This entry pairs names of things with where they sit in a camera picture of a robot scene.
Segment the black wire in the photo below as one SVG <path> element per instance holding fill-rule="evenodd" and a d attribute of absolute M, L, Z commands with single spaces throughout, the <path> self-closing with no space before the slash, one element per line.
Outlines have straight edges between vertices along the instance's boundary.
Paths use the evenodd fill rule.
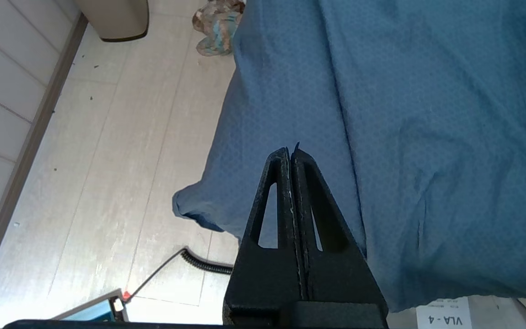
<path fill-rule="evenodd" d="M 175 254 L 167 258 L 165 262 L 162 263 L 162 265 L 159 265 L 159 267 L 153 271 L 151 275 L 132 293 L 130 296 L 123 301 L 124 304 L 128 304 L 131 302 L 131 299 L 135 297 L 136 294 L 151 280 L 153 277 L 161 271 L 163 267 L 165 267 L 169 262 L 171 262 L 176 256 L 179 254 L 182 254 L 182 258 L 188 262 L 188 264 L 201 269 L 203 271 L 211 271 L 213 273 L 220 273 L 225 275 L 230 275 L 232 272 L 232 266 L 227 265 L 220 265 L 220 264 L 214 264 L 209 263 L 206 260 L 202 260 L 201 258 L 198 258 L 198 256 L 194 256 L 192 252 L 188 249 L 188 247 L 181 248 L 178 250 Z"/>

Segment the paper label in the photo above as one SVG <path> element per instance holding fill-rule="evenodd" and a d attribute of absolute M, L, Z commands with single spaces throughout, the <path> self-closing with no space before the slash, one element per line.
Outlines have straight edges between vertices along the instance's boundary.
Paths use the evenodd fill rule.
<path fill-rule="evenodd" d="M 419 329 L 472 329 L 468 297 L 434 300 L 416 313 Z"/>

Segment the beige trash can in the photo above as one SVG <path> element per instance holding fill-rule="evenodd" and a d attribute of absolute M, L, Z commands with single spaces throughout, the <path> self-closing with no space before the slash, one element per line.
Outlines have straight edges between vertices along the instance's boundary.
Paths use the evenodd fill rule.
<path fill-rule="evenodd" d="M 147 0 L 76 0 L 103 41 L 120 42 L 146 36 Z"/>

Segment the blue cloth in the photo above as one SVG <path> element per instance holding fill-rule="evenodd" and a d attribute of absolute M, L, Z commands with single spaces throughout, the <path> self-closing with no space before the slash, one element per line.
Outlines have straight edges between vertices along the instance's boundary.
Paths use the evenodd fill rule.
<path fill-rule="evenodd" d="M 526 0 L 250 1 L 234 51 L 178 215 L 240 237 L 265 158 L 300 142 L 390 310 L 526 297 Z"/>

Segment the baseboard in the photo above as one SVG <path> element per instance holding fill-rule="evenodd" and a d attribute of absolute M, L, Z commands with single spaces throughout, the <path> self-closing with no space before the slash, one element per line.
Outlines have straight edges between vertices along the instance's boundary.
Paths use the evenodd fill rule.
<path fill-rule="evenodd" d="M 79 49 L 87 23 L 86 17 L 82 14 L 74 23 L 69 39 L 60 54 L 50 83 L 48 83 L 48 87 L 46 88 L 46 93 L 42 98 L 42 102 L 40 102 L 36 118 L 33 121 L 23 149 L 21 150 L 21 160 L 16 163 L 13 169 L 12 179 L 10 179 L 6 192 L 4 193 L 5 198 L 0 204 L 0 245 L 4 239 L 23 185 L 26 182 L 27 174 L 30 172 L 30 168 L 32 168 L 32 163 L 40 147 L 40 142 L 42 142 L 42 138 L 44 137 L 46 127 L 48 127 L 50 118 L 52 118 L 52 112 L 54 111 L 54 107 L 60 96 L 60 91 L 64 86 L 64 82 L 72 66 L 73 59 Z"/>

